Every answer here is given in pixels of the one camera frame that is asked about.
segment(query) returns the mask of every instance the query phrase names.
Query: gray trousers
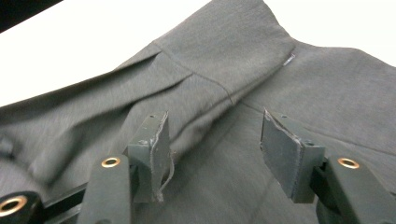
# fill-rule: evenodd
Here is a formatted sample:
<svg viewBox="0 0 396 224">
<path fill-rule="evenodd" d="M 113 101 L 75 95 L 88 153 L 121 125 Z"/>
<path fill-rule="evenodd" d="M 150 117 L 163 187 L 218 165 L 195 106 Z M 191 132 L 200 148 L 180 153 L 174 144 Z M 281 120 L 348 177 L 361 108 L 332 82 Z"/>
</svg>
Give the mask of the gray trousers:
<svg viewBox="0 0 396 224">
<path fill-rule="evenodd" d="M 317 223 L 263 162 L 263 109 L 396 192 L 395 86 L 396 69 L 360 50 L 294 40 L 261 0 L 214 0 L 114 71 L 1 107 L 0 196 L 47 200 L 87 182 L 94 161 L 167 110 L 175 175 L 137 223 Z"/>
</svg>

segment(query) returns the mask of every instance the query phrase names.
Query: black metal arm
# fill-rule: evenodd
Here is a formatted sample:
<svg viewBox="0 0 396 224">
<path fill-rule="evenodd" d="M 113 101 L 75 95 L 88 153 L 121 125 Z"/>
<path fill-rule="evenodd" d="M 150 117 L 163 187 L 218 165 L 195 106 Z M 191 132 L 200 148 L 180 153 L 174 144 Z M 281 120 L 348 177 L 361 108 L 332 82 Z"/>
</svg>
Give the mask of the black metal arm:
<svg viewBox="0 0 396 224">
<path fill-rule="evenodd" d="M 318 195 L 321 224 L 396 223 L 396 200 L 369 168 L 356 158 L 326 159 L 325 147 L 315 142 L 298 122 L 265 111 L 264 160 L 295 203 L 312 203 Z"/>
<path fill-rule="evenodd" d="M 0 224 L 134 223 L 134 203 L 160 202 L 163 179 L 172 177 L 167 116 L 149 115 L 123 154 L 93 165 L 87 184 L 46 203 L 32 191 L 1 198 Z"/>
</svg>

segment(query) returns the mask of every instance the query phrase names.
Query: white surface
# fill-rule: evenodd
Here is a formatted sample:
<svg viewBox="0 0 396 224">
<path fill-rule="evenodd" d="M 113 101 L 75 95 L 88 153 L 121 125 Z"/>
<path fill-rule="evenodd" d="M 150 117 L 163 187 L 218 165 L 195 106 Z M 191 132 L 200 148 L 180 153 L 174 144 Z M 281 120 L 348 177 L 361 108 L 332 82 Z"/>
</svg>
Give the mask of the white surface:
<svg viewBox="0 0 396 224">
<path fill-rule="evenodd" d="M 64 0 L 0 34 L 0 105 L 108 72 L 207 2 Z M 265 2 L 300 41 L 358 48 L 396 65 L 393 1 Z"/>
</svg>

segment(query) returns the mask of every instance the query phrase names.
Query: screw hole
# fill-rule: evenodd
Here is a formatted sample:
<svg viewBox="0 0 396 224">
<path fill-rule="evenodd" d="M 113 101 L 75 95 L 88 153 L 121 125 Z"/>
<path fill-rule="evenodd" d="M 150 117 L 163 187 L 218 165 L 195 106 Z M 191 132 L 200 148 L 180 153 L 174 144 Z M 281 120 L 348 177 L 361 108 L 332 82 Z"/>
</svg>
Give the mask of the screw hole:
<svg viewBox="0 0 396 224">
<path fill-rule="evenodd" d="M 355 163 L 353 163 L 352 161 L 344 161 L 344 164 L 346 164 L 346 165 L 355 165 Z"/>
<path fill-rule="evenodd" d="M 111 164 L 114 164 L 116 162 L 117 162 L 117 160 L 108 160 L 108 161 L 105 162 L 105 164 L 106 165 L 111 165 Z"/>
<path fill-rule="evenodd" d="M 19 202 L 11 202 L 11 203 L 7 203 L 6 205 L 4 205 L 4 207 L 2 207 L 2 210 L 10 210 L 15 208 L 18 205 Z"/>
</svg>

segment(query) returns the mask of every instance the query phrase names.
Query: brass eyelet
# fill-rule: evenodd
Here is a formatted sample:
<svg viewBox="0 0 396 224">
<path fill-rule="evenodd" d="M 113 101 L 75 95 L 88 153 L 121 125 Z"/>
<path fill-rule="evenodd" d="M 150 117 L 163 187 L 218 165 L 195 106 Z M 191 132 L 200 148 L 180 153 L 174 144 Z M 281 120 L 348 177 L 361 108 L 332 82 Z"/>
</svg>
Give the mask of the brass eyelet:
<svg viewBox="0 0 396 224">
<path fill-rule="evenodd" d="M 349 169 L 358 169 L 360 166 L 357 162 L 347 159 L 347 158 L 340 158 L 338 162 Z"/>
<path fill-rule="evenodd" d="M 18 212 L 27 203 L 25 196 L 20 195 L 10 199 L 7 199 L 0 203 L 0 217 L 6 217 L 15 212 Z"/>
<path fill-rule="evenodd" d="M 102 161 L 102 166 L 105 168 L 110 168 L 110 167 L 114 167 L 118 164 L 120 164 L 121 160 L 117 157 L 110 157 L 105 159 L 104 161 Z"/>
</svg>

